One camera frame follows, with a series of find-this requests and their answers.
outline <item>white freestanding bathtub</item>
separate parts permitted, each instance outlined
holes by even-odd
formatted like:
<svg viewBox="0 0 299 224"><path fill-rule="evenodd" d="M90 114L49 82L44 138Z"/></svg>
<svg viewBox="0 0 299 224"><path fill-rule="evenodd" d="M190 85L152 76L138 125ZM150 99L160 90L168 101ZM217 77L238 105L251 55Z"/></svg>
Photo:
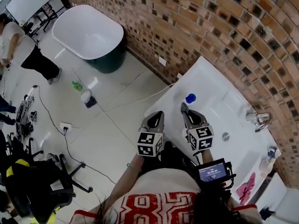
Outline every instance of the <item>white freestanding bathtub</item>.
<svg viewBox="0 0 299 224"><path fill-rule="evenodd" d="M90 5L64 12L56 20L52 35L102 73L111 73L123 63L126 44L122 26Z"/></svg>

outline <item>white sink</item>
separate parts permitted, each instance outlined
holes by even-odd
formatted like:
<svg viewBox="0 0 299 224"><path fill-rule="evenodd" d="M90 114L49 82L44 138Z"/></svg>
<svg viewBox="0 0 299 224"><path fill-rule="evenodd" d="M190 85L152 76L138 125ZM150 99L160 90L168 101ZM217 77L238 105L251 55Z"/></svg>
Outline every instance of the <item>white sink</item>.
<svg viewBox="0 0 299 224"><path fill-rule="evenodd" d="M277 146L268 129L255 133L255 126L245 120L248 111L254 111L242 94L204 57L181 77L151 108L145 116L162 110L165 114L165 135L193 162L190 144L182 135L185 127L180 112L182 101L188 94L196 95L196 101L189 108L203 114L213 127L214 138L211 153L214 160L224 158L232 163L233 172L237 174L232 188L234 192L241 184L256 173L254 195L264 178L260 176L258 166L267 157L270 146ZM229 133L229 140L224 142L222 134Z"/></svg>

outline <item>faucet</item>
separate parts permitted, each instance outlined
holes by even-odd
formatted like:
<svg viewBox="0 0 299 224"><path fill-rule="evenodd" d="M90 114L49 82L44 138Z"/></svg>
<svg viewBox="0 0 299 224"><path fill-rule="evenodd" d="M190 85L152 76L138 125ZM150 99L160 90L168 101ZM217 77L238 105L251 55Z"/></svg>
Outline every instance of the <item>faucet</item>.
<svg viewBox="0 0 299 224"><path fill-rule="evenodd" d="M261 122L260 118L268 118L266 121ZM272 115L270 113L249 113L245 116L246 121L253 121L253 123L257 126L255 132L261 132L265 128L267 128L272 122Z"/></svg>

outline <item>dark green bathtub base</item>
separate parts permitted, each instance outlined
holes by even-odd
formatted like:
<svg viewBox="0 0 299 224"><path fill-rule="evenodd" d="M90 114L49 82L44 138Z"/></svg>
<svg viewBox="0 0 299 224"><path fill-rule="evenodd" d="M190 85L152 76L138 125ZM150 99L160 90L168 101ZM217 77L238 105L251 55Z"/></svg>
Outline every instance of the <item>dark green bathtub base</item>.
<svg viewBox="0 0 299 224"><path fill-rule="evenodd" d="M108 54L93 60L86 60L92 67L101 73L108 74L121 67L126 56L126 37L123 36L116 48Z"/></svg>

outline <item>blue bottle cap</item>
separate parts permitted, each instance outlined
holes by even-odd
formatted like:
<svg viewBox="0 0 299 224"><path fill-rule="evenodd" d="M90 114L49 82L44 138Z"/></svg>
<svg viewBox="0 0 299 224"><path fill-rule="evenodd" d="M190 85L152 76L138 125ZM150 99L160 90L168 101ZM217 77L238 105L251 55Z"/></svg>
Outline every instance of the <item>blue bottle cap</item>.
<svg viewBox="0 0 299 224"><path fill-rule="evenodd" d="M186 102L188 104L191 104L192 102L194 102L196 100L196 96L194 94L189 94L187 97L186 97Z"/></svg>

